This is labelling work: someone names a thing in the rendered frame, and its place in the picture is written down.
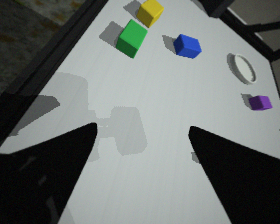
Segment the blue block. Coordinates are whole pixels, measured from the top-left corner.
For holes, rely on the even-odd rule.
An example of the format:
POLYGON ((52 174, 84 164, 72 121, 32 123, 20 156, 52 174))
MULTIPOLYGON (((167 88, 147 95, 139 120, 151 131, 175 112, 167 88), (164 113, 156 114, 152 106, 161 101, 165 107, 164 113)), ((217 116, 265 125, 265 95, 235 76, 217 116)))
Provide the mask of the blue block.
POLYGON ((176 55, 195 58, 202 50, 197 39, 180 34, 173 42, 176 55))

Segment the yellow block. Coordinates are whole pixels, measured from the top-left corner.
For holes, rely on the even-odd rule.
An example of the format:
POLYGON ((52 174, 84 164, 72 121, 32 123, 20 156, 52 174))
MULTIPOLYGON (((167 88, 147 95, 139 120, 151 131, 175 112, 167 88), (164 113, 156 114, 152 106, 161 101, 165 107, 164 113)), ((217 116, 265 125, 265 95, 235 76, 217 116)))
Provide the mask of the yellow block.
POLYGON ((150 28, 160 17, 164 7, 156 0, 147 0, 140 5, 136 17, 150 28))

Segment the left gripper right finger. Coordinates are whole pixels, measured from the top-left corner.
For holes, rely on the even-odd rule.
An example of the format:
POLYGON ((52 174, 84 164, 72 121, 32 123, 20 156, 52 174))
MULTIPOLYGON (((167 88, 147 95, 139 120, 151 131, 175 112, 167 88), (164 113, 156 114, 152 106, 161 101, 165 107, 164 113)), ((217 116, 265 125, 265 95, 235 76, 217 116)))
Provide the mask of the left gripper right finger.
POLYGON ((280 224, 280 159, 191 126, 193 150, 231 224, 280 224))

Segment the white saucer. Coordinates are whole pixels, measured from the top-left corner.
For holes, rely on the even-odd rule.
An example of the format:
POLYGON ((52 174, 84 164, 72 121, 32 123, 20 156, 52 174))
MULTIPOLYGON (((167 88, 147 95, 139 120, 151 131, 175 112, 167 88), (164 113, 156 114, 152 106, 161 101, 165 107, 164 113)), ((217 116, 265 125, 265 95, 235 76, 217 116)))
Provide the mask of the white saucer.
POLYGON ((234 55, 232 57, 232 66, 233 66, 236 74, 238 75, 238 77, 244 83, 246 83, 248 85, 252 85, 257 82, 257 75, 256 75, 256 72, 255 72, 253 66, 243 55, 241 55, 241 54, 234 55))

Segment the green block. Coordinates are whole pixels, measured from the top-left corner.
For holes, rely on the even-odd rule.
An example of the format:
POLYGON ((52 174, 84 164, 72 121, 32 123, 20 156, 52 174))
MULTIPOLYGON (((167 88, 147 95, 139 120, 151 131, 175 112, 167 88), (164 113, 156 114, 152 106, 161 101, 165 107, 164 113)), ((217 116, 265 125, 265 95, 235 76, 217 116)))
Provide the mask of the green block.
POLYGON ((130 20, 118 37, 116 48, 131 58, 134 58, 148 31, 130 20))

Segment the purple block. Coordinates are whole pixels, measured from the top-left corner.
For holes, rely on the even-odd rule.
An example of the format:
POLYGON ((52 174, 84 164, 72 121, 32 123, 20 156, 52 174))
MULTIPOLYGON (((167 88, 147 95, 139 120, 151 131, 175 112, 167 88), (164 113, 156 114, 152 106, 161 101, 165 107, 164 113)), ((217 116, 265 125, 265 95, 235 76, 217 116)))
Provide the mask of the purple block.
POLYGON ((249 103, 253 111, 263 111, 267 109, 271 109, 272 104, 267 96, 255 96, 249 98, 249 103))

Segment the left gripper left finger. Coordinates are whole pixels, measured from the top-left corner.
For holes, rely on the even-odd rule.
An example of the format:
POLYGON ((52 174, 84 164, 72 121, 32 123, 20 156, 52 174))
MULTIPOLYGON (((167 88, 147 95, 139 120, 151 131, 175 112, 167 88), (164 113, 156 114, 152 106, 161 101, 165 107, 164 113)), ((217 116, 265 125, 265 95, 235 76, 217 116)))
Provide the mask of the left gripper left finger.
POLYGON ((0 153, 0 224, 58 224, 93 149, 97 123, 0 153))

